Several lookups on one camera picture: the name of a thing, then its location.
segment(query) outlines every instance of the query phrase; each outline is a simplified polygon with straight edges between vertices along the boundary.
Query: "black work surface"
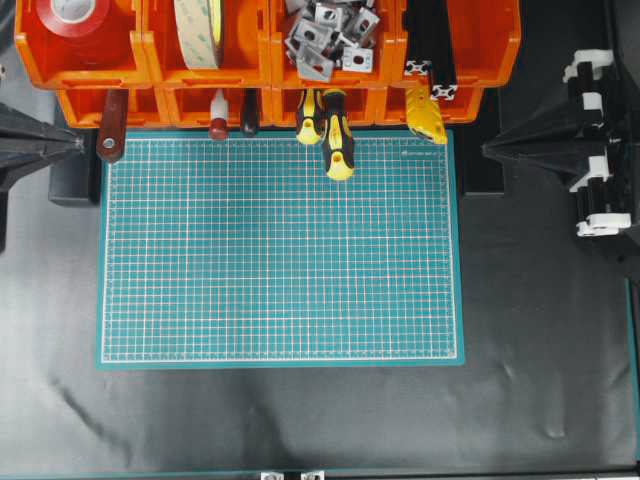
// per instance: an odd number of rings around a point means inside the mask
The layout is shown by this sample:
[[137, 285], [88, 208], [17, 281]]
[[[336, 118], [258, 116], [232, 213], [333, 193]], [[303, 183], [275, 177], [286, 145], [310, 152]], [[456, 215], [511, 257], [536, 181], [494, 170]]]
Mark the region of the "black work surface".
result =
[[[562, 99], [573, 50], [600, 41], [588, 4], [523, 2], [505, 121]], [[19, 83], [0, 99], [35, 108]], [[460, 202], [466, 365], [451, 368], [97, 372], [98, 211], [48, 203], [47, 184], [12, 191], [0, 257], [0, 475], [635, 463], [623, 281], [574, 239], [549, 174]]]

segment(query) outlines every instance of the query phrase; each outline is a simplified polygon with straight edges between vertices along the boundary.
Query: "cutting mat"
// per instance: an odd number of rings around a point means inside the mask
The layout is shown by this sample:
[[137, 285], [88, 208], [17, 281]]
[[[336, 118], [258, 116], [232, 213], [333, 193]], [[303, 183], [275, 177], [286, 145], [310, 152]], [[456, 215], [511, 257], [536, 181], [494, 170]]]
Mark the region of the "cutting mat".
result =
[[336, 183], [290, 132], [130, 133], [103, 176], [98, 367], [463, 363], [452, 149], [355, 136]]

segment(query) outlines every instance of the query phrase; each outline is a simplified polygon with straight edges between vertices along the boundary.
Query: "brown handle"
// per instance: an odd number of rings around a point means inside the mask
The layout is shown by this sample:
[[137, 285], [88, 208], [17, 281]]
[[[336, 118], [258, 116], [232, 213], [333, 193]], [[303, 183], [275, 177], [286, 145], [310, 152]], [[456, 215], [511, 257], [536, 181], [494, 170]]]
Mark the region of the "brown handle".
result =
[[129, 113], [129, 90], [107, 90], [96, 151], [102, 160], [115, 163], [124, 155]]

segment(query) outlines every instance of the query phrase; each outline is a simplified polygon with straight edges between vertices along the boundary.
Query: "orange storage bin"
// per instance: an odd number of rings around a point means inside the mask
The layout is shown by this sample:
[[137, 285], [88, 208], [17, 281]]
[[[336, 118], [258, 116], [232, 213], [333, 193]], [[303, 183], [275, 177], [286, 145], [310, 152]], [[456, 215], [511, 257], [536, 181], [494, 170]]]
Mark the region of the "orange storage bin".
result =
[[[391, 81], [394, 87], [401, 87], [417, 83], [420, 77], [404, 76], [408, 35], [402, 18], [407, 0], [396, 1], [397, 41]], [[519, 2], [448, 0], [459, 85], [501, 87], [509, 81], [522, 37]]]
[[[210, 106], [217, 88], [169, 88], [164, 93], [169, 107], [171, 123], [179, 128], [206, 128], [211, 122]], [[225, 88], [224, 95], [229, 102], [229, 127], [240, 126], [240, 111], [244, 101], [244, 88]], [[271, 90], [258, 89], [260, 106], [260, 126], [272, 123]]]
[[284, 40], [289, 35], [286, 25], [288, 20], [285, 0], [271, 0], [271, 64], [273, 88], [304, 88], [317, 86], [340, 87], [385, 87], [391, 81], [393, 55], [395, 49], [395, 5], [394, 0], [377, 0], [376, 14], [380, 23], [376, 30], [376, 46], [374, 48], [374, 66], [372, 73], [344, 72], [335, 69], [331, 83], [313, 82], [298, 77], [295, 65], [287, 58], [287, 47]]
[[108, 15], [105, 28], [68, 39], [43, 25], [36, 0], [17, 0], [15, 43], [32, 83], [49, 90], [150, 87], [142, 0], [113, 0]]
[[269, 0], [227, 0], [219, 70], [189, 70], [180, 51], [173, 0], [143, 0], [144, 49], [154, 83], [178, 87], [262, 87], [271, 82]]
[[[478, 116], [483, 94], [482, 87], [461, 87], [454, 100], [440, 100], [440, 111], [444, 123], [473, 122]], [[377, 125], [406, 125], [407, 107], [404, 88], [389, 87], [382, 90], [381, 95], [376, 98], [379, 100]]]
[[[59, 90], [60, 108], [72, 128], [100, 128], [107, 90]], [[158, 88], [131, 90], [127, 125], [158, 128], [170, 124], [164, 92]]]
[[[382, 91], [366, 88], [346, 88], [346, 109], [349, 125], [352, 127], [364, 127], [373, 125], [376, 119], [376, 107], [378, 101], [376, 95]], [[300, 104], [303, 90], [274, 88], [273, 96], [273, 123], [277, 127], [295, 127], [296, 111]]]

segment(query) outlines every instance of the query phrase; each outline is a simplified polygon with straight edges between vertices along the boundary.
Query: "yellow screwdriver handle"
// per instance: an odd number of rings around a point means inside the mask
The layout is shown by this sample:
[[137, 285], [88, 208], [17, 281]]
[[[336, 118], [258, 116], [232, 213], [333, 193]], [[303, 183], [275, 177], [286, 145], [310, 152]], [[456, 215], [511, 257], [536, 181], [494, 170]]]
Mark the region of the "yellow screwdriver handle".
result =
[[324, 135], [322, 94], [309, 88], [302, 92], [296, 112], [296, 138], [303, 145], [315, 145]]
[[324, 92], [326, 126], [322, 144], [324, 168], [333, 180], [347, 180], [356, 168], [355, 144], [345, 111], [347, 95], [342, 90], [331, 89]]

